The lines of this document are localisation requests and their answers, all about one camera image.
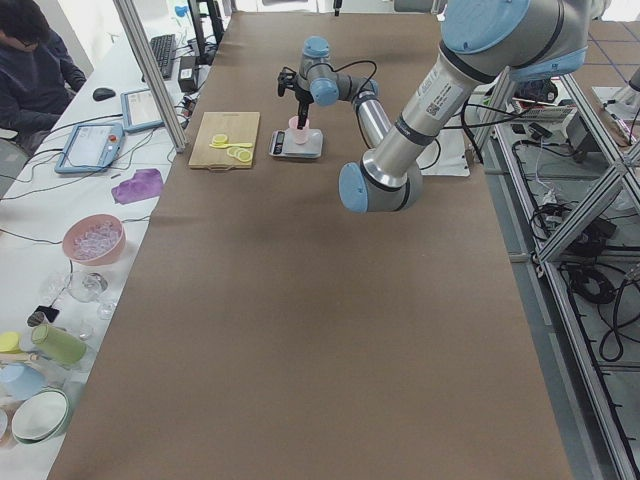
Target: pink cup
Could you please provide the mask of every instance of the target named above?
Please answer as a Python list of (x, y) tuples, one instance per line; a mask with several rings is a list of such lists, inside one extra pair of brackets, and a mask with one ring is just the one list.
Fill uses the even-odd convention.
[(298, 145), (307, 143), (307, 140), (309, 140), (309, 119), (307, 118), (307, 123), (305, 123), (304, 128), (298, 130), (298, 116), (291, 117), (289, 119), (289, 130), (291, 131), (291, 135), (293, 135), (293, 141), (295, 143)]

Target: tablet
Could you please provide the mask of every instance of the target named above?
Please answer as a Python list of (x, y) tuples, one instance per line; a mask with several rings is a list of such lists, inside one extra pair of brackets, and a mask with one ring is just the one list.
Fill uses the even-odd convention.
[(119, 123), (81, 123), (73, 127), (54, 170), (57, 173), (99, 172), (113, 162), (124, 138)]
[(153, 99), (151, 90), (142, 89), (120, 94), (124, 131), (140, 132), (161, 126), (164, 122)]

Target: label sticker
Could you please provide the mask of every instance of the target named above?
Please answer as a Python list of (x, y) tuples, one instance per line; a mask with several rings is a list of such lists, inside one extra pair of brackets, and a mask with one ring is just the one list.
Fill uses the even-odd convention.
[(418, 87), (417, 93), (420, 106), (427, 115), (442, 120), (463, 92), (461, 86), (453, 83), (448, 75), (442, 75), (440, 70), (434, 67)]

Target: metal shelf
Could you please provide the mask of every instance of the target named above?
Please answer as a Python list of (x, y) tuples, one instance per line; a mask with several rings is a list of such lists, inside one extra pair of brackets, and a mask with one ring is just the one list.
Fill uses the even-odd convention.
[[(640, 391), (640, 376), (633, 377), (633, 375), (640, 375), (640, 344), (627, 342), (629, 345), (625, 344), (623, 362), (618, 362), (616, 366), (600, 357), (597, 353), (598, 339), (602, 339), (608, 327), (600, 319), (596, 307), (579, 297), (576, 303), (581, 315), (585, 316), (576, 316), (567, 293), (565, 280), (559, 270), (561, 262), (567, 259), (565, 254), (567, 246), (596, 217), (604, 214), (607, 218), (617, 218), (624, 215), (624, 212), (610, 207), (621, 189), (627, 189), (636, 211), (640, 211), (638, 181), (631, 173), (630, 166), (623, 162), (625, 159), (628, 161), (628, 154), (625, 156), (619, 151), (601, 125), (598, 128), (599, 134), (594, 137), (604, 153), (591, 154), (582, 163), (577, 163), (568, 157), (554, 156), (535, 147), (518, 149), (518, 156), (522, 160), (520, 163), (512, 152), (512, 146), (526, 137), (513, 133), (508, 124), (498, 125), (494, 131), (515, 185), (516, 195), (527, 218), (534, 215), (538, 203), (549, 190), (551, 183), (557, 191), (562, 193), (562, 201), (572, 205), (568, 218), (548, 240), (541, 240), (544, 237), (543, 232), (533, 227), (535, 236), (540, 237), (534, 238), (535, 250), (540, 259), (540, 269), (549, 280), (561, 312), (569, 343), (617, 475), (622, 480), (632, 480), (639, 478), (637, 462), (640, 462), (640, 447), (635, 445), (639, 442), (628, 440), (628, 438), (640, 439), (636, 435), (636, 432), (640, 435), (640, 420), (638, 420), (640, 419), (640, 402), (635, 400), (639, 398), (637, 393)], [(619, 228), (610, 242), (628, 245), (635, 240), (634, 243), (638, 243), (636, 239), (640, 239), (640, 221), (637, 217), (617, 219), (615, 223)], [(611, 255), (600, 257), (600, 260), (626, 262), (619, 265), (623, 265), (623, 269), (628, 270), (637, 263), (638, 252), (626, 254), (626, 256), (629, 258)], [(638, 310), (637, 305), (640, 304), (638, 298), (640, 297), (633, 298), (630, 303), (623, 305), (620, 313), (622, 317), (630, 315), (631, 311)], [(605, 315), (610, 313), (607, 310), (609, 308), (604, 308)], [(640, 337), (640, 327), (637, 329), (637, 336)], [(612, 407), (618, 404), (623, 407)]]

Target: white desk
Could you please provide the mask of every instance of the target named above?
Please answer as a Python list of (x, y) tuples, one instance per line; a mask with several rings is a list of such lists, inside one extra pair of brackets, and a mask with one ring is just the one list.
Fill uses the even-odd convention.
[[(183, 94), (176, 79), (177, 73), (174, 71), (172, 79), (168, 80), (166, 85), (177, 105)], [(97, 87), (112, 88), (116, 91), (116, 96), (95, 102), (91, 95)], [(145, 84), (141, 81), (140, 69), (126, 38), (120, 39), (88, 79), (57, 126), (103, 115), (119, 114), (122, 111), (120, 93), (141, 88), (145, 88)], [(71, 127), (52, 133), (40, 150), (63, 147), (70, 132)], [(0, 201), (0, 228), (31, 238), (57, 242), (62, 240), (72, 224), (87, 215), (109, 213), (121, 220), (146, 217), (153, 211), (157, 198), (119, 205), (114, 202), (111, 189), (131, 178), (137, 168), (156, 168), (166, 180), (171, 168), (170, 161), (174, 156), (173, 145), (164, 128), (157, 129), (148, 139), (150, 133), (151, 131), (144, 131), (127, 135), (120, 151), (125, 155), (112, 164), (112, 169), (55, 190), (10, 200), (27, 192), (57, 187), (82, 177), (56, 174), (53, 166), (58, 159), (57, 155), (44, 153), (36, 156), (22, 171), (19, 180), (26, 181), (30, 178), (33, 165), (47, 158), (50, 160), (35, 168), (32, 181), (16, 181), (5, 195), (6, 200)], [(132, 152), (137, 145), (144, 143), (145, 138), (148, 139), (148, 143)], [(103, 267), (74, 264), (74, 271), (101, 273), (109, 282), (104, 296), (119, 298), (147, 226), (146, 221), (125, 224), (127, 245), (122, 256), (114, 264)], [(69, 260), (63, 254), (61, 245), (36, 243), (0, 232), (0, 302), (3, 305), (0, 313), (0, 333), (28, 330), (26, 319), (35, 307), (42, 303), (40, 288), (45, 279), (55, 273), (66, 274), (69, 269)], [(88, 320), (94, 327), (94, 334), (87, 343), (96, 350), (99, 349), (108, 321), (97, 318), (97, 303), (82, 304), (63, 294), (55, 306), (61, 311), (55, 325), (73, 329), (78, 320)], [(82, 384), (87, 376), (86, 373), (73, 372), (67, 375), (67, 382)], [(38, 444), (19, 444), (10, 449), (0, 449), (1, 477), (12, 480), (45, 479), (63, 439), (64, 436), (60, 436)]]

